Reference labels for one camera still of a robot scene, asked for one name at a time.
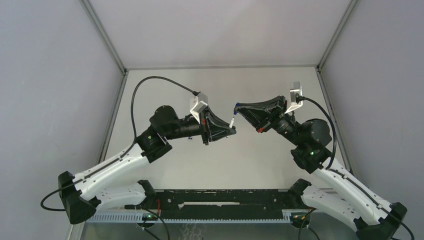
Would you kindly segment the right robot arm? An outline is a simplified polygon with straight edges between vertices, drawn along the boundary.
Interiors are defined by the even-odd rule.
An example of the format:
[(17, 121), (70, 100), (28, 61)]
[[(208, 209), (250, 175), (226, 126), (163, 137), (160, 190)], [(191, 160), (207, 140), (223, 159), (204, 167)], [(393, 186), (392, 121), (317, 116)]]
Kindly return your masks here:
[(295, 146), (291, 155), (296, 165), (330, 185), (337, 196), (325, 193), (311, 182), (299, 179), (290, 187), (289, 203), (295, 208), (308, 206), (339, 220), (351, 228), (360, 240), (392, 240), (404, 225), (407, 208), (391, 203), (371, 191), (354, 177), (327, 149), (336, 141), (330, 117), (304, 123), (289, 114), (283, 96), (257, 103), (237, 103), (234, 112), (243, 116), (258, 133), (274, 130)]

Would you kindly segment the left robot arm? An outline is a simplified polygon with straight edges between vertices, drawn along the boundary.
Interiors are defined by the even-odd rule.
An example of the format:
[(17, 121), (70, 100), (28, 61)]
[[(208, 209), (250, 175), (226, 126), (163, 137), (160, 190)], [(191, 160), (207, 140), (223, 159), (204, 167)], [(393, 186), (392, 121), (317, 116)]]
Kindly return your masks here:
[(59, 198), (70, 224), (85, 222), (102, 209), (139, 204), (145, 209), (153, 207), (157, 196), (147, 180), (123, 187), (107, 186), (130, 170), (163, 157), (172, 149), (170, 140), (201, 136), (203, 144), (208, 145), (237, 132), (235, 126), (217, 117), (209, 107), (199, 116), (199, 120), (192, 114), (178, 118), (171, 106), (160, 106), (149, 119), (150, 126), (127, 149), (77, 174), (61, 173)]

